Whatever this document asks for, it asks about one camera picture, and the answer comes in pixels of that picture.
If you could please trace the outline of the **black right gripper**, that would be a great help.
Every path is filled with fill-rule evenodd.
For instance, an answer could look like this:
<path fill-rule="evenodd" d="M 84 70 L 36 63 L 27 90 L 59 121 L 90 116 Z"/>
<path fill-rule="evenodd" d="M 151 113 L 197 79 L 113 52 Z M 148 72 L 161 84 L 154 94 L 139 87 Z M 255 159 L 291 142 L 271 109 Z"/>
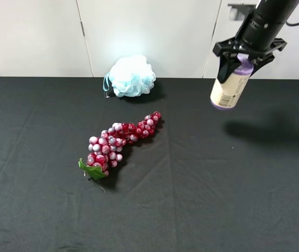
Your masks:
<path fill-rule="evenodd" d="M 254 49 L 234 37 L 216 42 L 212 51 L 220 59 L 217 80 L 220 83 L 225 83 L 229 76 L 240 66 L 238 55 L 248 56 L 249 60 L 253 63 L 253 72 L 251 74 L 253 76 L 262 67 L 275 59 L 273 55 L 275 50 L 282 51 L 286 45 L 287 42 L 282 38 L 275 38 L 265 50 Z"/>

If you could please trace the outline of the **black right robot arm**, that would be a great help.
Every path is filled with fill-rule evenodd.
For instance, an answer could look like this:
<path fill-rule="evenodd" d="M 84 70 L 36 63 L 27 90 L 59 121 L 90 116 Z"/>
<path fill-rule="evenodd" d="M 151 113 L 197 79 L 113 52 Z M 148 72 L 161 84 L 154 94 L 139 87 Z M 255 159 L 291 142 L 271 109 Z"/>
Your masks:
<path fill-rule="evenodd" d="M 271 63 L 274 60 L 273 52 L 282 51 L 287 45 L 276 36 L 298 4 L 299 0 L 259 1 L 245 16 L 234 37 L 215 43 L 213 53 L 220 58 L 218 81 L 226 82 L 242 65 L 238 54 L 248 55 L 253 64 L 253 74 Z"/>

